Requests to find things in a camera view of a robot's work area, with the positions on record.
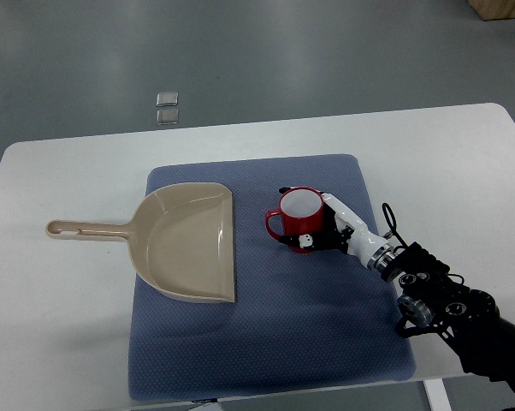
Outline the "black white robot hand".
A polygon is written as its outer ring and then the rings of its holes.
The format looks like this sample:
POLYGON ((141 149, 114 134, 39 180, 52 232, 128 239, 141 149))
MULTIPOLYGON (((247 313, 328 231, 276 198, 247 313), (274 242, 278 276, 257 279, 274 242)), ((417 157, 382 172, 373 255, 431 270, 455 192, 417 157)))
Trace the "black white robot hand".
MULTIPOLYGON (((369 270, 385 272, 395 258, 394 247, 370 231, 366 222, 335 196, 318 192, 324 201, 324 227, 322 231, 311 234, 310 253, 338 249, 357 258, 369 270)), ((276 233, 282 232, 279 217, 273 217, 270 225, 276 233)))

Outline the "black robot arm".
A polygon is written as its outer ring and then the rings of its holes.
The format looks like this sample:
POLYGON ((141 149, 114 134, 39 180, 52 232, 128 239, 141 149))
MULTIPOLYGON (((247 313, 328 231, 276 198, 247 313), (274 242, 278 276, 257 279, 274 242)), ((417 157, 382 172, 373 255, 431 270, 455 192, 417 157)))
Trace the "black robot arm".
POLYGON ((402 289, 395 327, 400 337, 436 334, 464 372, 505 382, 515 394, 515 325, 500 316, 492 295, 467 287, 416 242, 401 241, 376 268, 383 281, 402 289))

